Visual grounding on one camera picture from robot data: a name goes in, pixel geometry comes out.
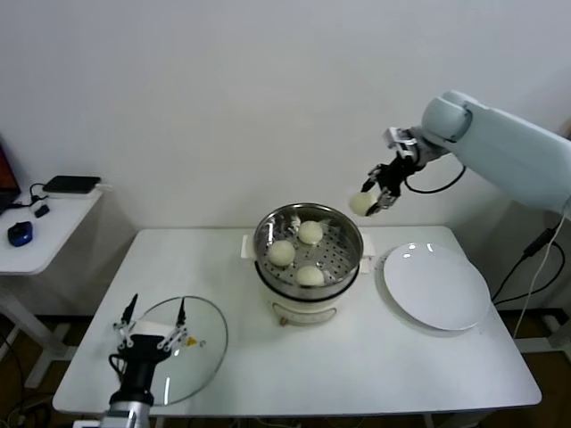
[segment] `glass lid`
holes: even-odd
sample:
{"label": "glass lid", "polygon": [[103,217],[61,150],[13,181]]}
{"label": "glass lid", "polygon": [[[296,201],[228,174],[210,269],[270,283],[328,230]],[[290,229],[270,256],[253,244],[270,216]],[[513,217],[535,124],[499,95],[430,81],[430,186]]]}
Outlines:
{"label": "glass lid", "polygon": [[137,322],[145,321],[173,330],[184,299],[186,338],[154,372],[151,393],[155,406],[188,399],[205,388],[218,372],[228,349],[228,324],[211,301],[197,296],[164,300],[148,309]]}

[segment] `white wall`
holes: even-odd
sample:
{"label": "white wall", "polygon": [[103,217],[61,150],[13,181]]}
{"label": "white wall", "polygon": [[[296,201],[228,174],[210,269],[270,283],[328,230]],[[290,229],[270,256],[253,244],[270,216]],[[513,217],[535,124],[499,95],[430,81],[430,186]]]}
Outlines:
{"label": "white wall", "polygon": [[[58,258],[85,269],[24,281],[26,299],[93,311],[141,227],[253,226],[298,201],[344,210],[393,157],[384,129],[418,124],[449,88],[557,130],[571,113],[570,14],[566,0],[0,0],[0,130],[20,175],[115,188]],[[458,171],[450,157],[411,181]],[[507,209],[468,173],[368,223],[452,226],[477,263]]]}

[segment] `black cable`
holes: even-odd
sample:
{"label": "black cable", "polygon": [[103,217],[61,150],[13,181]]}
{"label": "black cable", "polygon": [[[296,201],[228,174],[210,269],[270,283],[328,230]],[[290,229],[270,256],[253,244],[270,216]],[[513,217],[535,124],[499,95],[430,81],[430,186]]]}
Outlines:
{"label": "black cable", "polygon": [[506,283],[508,282],[508,280],[511,278],[511,276],[514,274],[514,272],[516,272],[516,269],[519,268],[519,265],[521,265],[524,261],[526,260],[525,256],[522,256],[521,259],[519,259],[517,261],[517,263],[514,265],[514,267],[509,271],[509,273],[506,275],[505,278],[503,278],[503,281],[501,282],[500,288],[498,289],[498,291],[492,296],[492,301],[496,300],[496,298],[500,295],[501,291],[503,290],[503,287],[506,285]]}
{"label": "black cable", "polygon": [[33,185],[31,185],[28,189],[29,191],[29,197],[32,200],[32,203],[34,203],[35,201],[43,201],[44,199],[47,199],[47,195],[46,196],[37,196],[36,194],[34,194],[33,190],[34,187],[36,187],[37,185],[41,185],[42,189],[44,189],[45,184],[44,183],[34,183]]}
{"label": "black cable", "polygon": [[123,360],[123,358],[121,357],[121,355],[119,354],[111,354],[108,358],[107,361],[109,361],[109,365],[112,367],[112,369],[115,371],[115,373],[117,374],[117,376],[119,377],[119,380],[121,380],[123,378],[123,370],[121,370],[119,368],[119,365],[116,364],[113,359],[116,358],[118,361],[119,360]]}
{"label": "black cable", "polygon": [[37,194],[34,194],[34,187],[36,187],[37,185],[41,185],[42,189],[44,188],[43,186],[45,185],[44,183],[34,183],[33,185],[31,185],[28,189],[29,192],[29,203],[22,203],[22,202],[16,202],[16,203],[11,203],[10,205],[8,205],[8,208],[10,209],[15,209],[17,210],[18,208],[29,208],[31,207],[34,203],[36,203],[37,201],[43,201],[45,199],[47,199],[48,195],[46,196],[38,196]]}
{"label": "black cable", "polygon": [[418,190],[418,189],[415,189],[414,187],[410,186],[409,180],[407,178],[404,179],[404,185],[406,185],[407,189],[409,189],[411,192],[414,192],[414,193],[420,193],[420,194],[440,193],[446,189],[450,189],[453,185],[458,183],[465,172],[466,172],[466,166],[462,165],[462,170],[460,171],[460,173],[458,174],[458,176],[456,178],[454,178],[449,184],[443,185],[442,187],[439,187],[439,188],[434,189],[434,190]]}
{"label": "black cable", "polygon": [[14,359],[16,360],[16,366],[18,366],[18,373],[20,374],[20,405],[18,407],[20,407],[20,413],[21,413],[23,406],[24,406],[24,391],[25,391],[24,390],[24,371],[21,368],[21,362],[20,362],[20,358],[18,357],[18,354],[16,354],[16,351],[14,350],[12,345],[8,342],[8,339],[6,338],[6,336],[4,336],[2,333],[0,333],[0,338],[2,338],[2,340],[4,341],[4,344],[6,345],[8,350],[14,356]]}
{"label": "black cable", "polygon": [[19,403],[16,403],[14,406],[12,406],[12,408],[10,409],[10,411],[6,414],[6,416],[4,417],[4,420],[6,421],[6,419],[8,418],[9,415],[12,414],[12,412],[16,409],[16,408],[20,408],[20,413],[18,413],[18,415],[21,415],[23,412],[23,408],[24,408],[24,404],[26,403],[26,401],[33,399],[34,397],[43,395],[43,396],[52,396],[55,394],[55,392],[34,392],[28,396],[26,396],[24,399],[22,399]]}
{"label": "black cable", "polygon": [[[559,251],[559,254],[561,255],[561,264],[559,265],[559,269],[555,273],[555,275],[548,281],[548,283],[546,285],[538,288],[537,290],[533,290],[530,293],[530,295],[534,295],[534,294],[537,294],[538,292],[542,292],[543,290],[546,290],[551,284],[553,284],[557,280],[557,278],[559,278],[559,275],[561,275],[561,272],[563,271],[563,268],[565,267],[565,263],[567,262],[567,260],[565,258],[565,252],[563,251],[563,249],[561,248],[561,246],[558,243],[553,243],[551,246],[555,247]],[[501,303],[506,303],[508,301],[523,299],[524,297],[527,297],[527,294],[528,293],[526,292],[526,293],[520,294],[519,296],[516,296],[516,297],[511,297],[509,299],[500,300],[500,301],[494,303],[494,305],[497,306],[497,305],[500,305]]]}

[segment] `blue mouse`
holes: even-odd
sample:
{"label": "blue mouse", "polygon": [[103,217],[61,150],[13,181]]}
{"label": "blue mouse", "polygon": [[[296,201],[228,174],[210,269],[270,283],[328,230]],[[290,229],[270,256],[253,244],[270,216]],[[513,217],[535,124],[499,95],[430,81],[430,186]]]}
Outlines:
{"label": "blue mouse", "polygon": [[8,229],[8,242],[14,247],[26,245],[33,238],[33,227],[30,221],[16,223]]}

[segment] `small white table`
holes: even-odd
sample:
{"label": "small white table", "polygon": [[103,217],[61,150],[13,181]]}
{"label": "small white table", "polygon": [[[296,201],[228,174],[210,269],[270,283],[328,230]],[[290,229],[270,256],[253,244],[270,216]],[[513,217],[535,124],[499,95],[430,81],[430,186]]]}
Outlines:
{"label": "small white table", "polygon": [[[31,276],[46,269],[100,197],[101,192],[95,190],[89,198],[47,199],[50,212],[42,218],[35,218],[27,208],[2,213],[0,234],[4,236],[0,238],[0,276]],[[25,193],[23,201],[28,198],[28,193]],[[8,243],[7,230],[21,221],[32,222],[33,240],[16,248]],[[7,337],[9,343],[13,342],[21,329],[43,348],[42,355],[26,380],[26,388],[38,387],[52,361],[70,361],[73,357],[76,347],[65,346],[62,342],[69,325],[58,325],[52,333],[19,300],[2,288],[0,312],[15,325]],[[4,345],[0,358],[6,351]]]}
{"label": "small white table", "polygon": [[[445,227],[362,231],[378,255],[422,241],[462,253]],[[192,399],[154,407],[155,416],[425,414],[489,411],[541,400],[494,308],[464,333],[437,332],[403,317],[382,297],[373,273],[359,275],[332,320],[280,327],[262,301],[252,262],[240,259],[242,237],[251,232],[140,232],[63,377],[54,407],[79,414],[108,408],[119,388],[107,362],[117,347],[112,323],[135,293],[134,319],[161,300],[194,294],[215,302],[229,325],[228,354],[212,383]],[[460,426],[459,420],[446,426]]]}

